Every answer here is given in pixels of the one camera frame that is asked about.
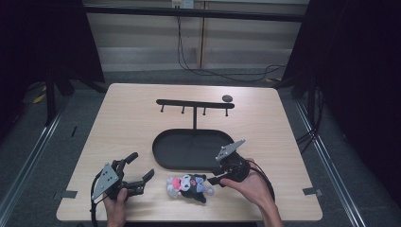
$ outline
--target kuromi plush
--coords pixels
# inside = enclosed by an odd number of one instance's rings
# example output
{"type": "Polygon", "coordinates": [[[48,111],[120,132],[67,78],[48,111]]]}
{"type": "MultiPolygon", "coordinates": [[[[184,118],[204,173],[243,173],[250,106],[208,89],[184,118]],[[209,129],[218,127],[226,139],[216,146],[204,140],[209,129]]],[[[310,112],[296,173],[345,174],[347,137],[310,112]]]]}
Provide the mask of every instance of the kuromi plush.
{"type": "Polygon", "coordinates": [[[166,185],[167,194],[173,198],[178,198],[179,195],[182,195],[185,198],[206,203],[203,193],[212,196],[215,193],[215,189],[211,185],[204,186],[205,180],[206,175],[204,174],[186,174],[181,178],[169,177],[166,185]]]}

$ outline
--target white wall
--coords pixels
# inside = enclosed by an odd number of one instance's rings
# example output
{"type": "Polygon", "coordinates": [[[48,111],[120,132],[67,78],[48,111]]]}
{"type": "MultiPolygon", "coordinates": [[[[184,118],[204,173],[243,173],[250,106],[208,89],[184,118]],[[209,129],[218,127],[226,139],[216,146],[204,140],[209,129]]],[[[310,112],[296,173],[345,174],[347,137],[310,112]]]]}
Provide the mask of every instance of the white wall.
{"type": "MultiPolygon", "coordinates": [[[[285,4],[233,1],[196,1],[195,9],[304,14],[307,6],[305,0],[280,1],[285,4]]],[[[145,8],[171,7],[171,1],[167,0],[83,2],[145,8]]],[[[87,15],[104,71],[181,68],[178,64],[176,17],[87,15]]],[[[233,19],[181,18],[181,22],[185,61],[191,68],[266,67],[272,63],[286,63],[300,26],[299,23],[233,19]]]]}

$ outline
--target black tape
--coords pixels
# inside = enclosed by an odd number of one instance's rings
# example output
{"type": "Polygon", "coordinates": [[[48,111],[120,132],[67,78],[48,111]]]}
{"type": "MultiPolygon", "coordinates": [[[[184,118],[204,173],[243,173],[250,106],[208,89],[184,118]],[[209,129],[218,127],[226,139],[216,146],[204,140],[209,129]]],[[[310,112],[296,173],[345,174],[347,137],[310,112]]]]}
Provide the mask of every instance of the black tape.
{"type": "Polygon", "coordinates": [[[78,191],[55,192],[52,199],[55,201],[60,201],[62,198],[74,199],[77,196],[77,193],[78,191]]]}
{"type": "Polygon", "coordinates": [[[304,188],[304,189],[302,189],[302,190],[304,191],[304,194],[305,194],[306,196],[317,194],[316,189],[313,188],[313,187],[304,188]]]}

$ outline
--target gray floor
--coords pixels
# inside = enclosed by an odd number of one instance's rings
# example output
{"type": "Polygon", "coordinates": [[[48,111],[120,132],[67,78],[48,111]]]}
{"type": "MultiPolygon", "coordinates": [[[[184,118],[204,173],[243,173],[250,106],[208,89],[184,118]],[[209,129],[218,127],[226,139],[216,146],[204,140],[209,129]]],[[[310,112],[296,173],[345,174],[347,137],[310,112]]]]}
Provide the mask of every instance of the gray floor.
{"type": "MultiPolygon", "coordinates": [[[[243,72],[263,71],[264,69],[254,69],[243,72]]],[[[238,69],[217,70],[216,72],[237,73],[238,69]]],[[[268,78],[279,79],[283,72],[284,69],[277,70],[268,74],[268,78]]],[[[184,70],[106,73],[105,78],[107,83],[104,86],[114,82],[248,87],[271,87],[274,84],[265,79],[244,82],[216,76],[202,77],[184,70]]],[[[259,79],[260,76],[232,76],[232,78],[254,80],[259,79]]],[[[73,82],[76,88],[75,94],[71,97],[58,96],[57,98],[59,107],[66,100],[65,112],[62,113],[60,122],[42,155],[38,157],[37,165],[32,168],[29,178],[26,179],[21,194],[17,196],[18,200],[15,206],[12,206],[10,216],[3,215],[3,221],[4,218],[6,219],[4,226],[78,225],[75,222],[57,220],[56,212],[60,200],[53,196],[56,192],[65,190],[105,95],[91,90],[80,82],[73,82]]],[[[1,141],[0,166],[4,170],[0,172],[2,207],[5,205],[6,198],[15,194],[10,191],[14,186],[14,180],[19,176],[25,160],[44,130],[45,101],[39,104],[31,103],[39,90],[27,93],[24,111],[8,136],[1,141]]],[[[291,88],[280,89],[279,95],[295,138],[299,138],[306,133],[306,129],[296,103],[297,101],[305,103],[305,100],[293,100],[290,91],[291,88]]],[[[336,165],[346,188],[360,211],[365,226],[401,226],[400,209],[391,200],[381,183],[358,159],[353,148],[343,140],[339,126],[327,108],[323,110],[319,134],[330,154],[331,161],[336,165]]],[[[300,144],[300,150],[305,145],[306,142],[300,144]]],[[[324,168],[321,157],[313,145],[308,147],[303,158],[312,184],[323,192],[319,196],[323,218],[317,222],[286,222],[286,226],[353,226],[339,199],[338,192],[324,168]]]]}

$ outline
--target cable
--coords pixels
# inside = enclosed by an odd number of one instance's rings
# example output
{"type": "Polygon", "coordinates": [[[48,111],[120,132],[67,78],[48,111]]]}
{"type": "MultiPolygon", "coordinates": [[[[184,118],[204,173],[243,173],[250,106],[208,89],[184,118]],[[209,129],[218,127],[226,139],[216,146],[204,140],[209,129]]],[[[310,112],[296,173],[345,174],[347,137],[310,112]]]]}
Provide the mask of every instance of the cable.
{"type": "Polygon", "coordinates": [[[92,182],[92,187],[91,187],[91,221],[92,221],[92,225],[94,227],[98,227],[97,220],[96,220],[96,207],[97,207],[98,202],[94,202],[92,200],[92,196],[94,195],[95,184],[96,184],[97,179],[99,179],[101,172],[102,171],[97,173],[97,175],[95,176],[94,181],[92,182]]]}
{"type": "Polygon", "coordinates": [[[210,76],[217,76],[217,77],[222,77],[225,79],[237,81],[237,82],[257,82],[259,80],[262,80],[266,77],[267,74],[274,72],[280,68],[286,67],[284,64],[272,64],[269,65],[265,68],[265,71],[263,73],[246,73],[246,74],[218,74],[215,72],[212,72],[210,70],[205,70],[205,69],[191,69],[189,68],[188,64],[186,63],[185,57],[183,55],[183,39],[182,39],[182,34],[181,34],[181,18],[177,17],[177,23],[178,23],[178,47],[177,47],[177,53],[178,53],[178,63],[181,66],[182,69],[187,70],[193,74],[196,74],[198,76],[202,77],[210,77],[210,76]],[[261,76],[260,78],[257,79],[233,79],[230,78],[229,76],[261,76]]]}
{"type": "Polygon", "coordinates": [[[273,189],[273,186],[271,185],[271,182],[269,181],[268,176],[266,176],[266,173],[263,171],[263,169],[256,162],[251,161],[251,160],[247,160],[247,162],[248,163],[253,163],[255,166],[257,166],[257,168],[251,167],[251,170],[255,171],[256,173],[258,173],[263,178],[263,180],[266,182],[266,185],[268,186],[268,189],[270,191],[271,197],[275,201],[274,189],[273,189]]]}
{"type": "Polygon", "coordinates": [[[317,122],[312,122],[313,129],[308,131],[305,135],[301,136],[300,138],[297,139],[297,143],[300,145],[302,144],[308,135],[311,136],[309,142],[306,144],[306,146],[301,150],[301,154],[304,154],[306,149],[309,147],[309,145],[312,143],[312,141],[316,138],[316,135],[318,134],[319,126],[321,125],[322,121],[322,115],[323,115],[323,106],[324,106],[324,100],[322,96],[322,91],[319,87],[316,87],[318,90],[318,108],[319,108],[319,116],[317,122]]]}

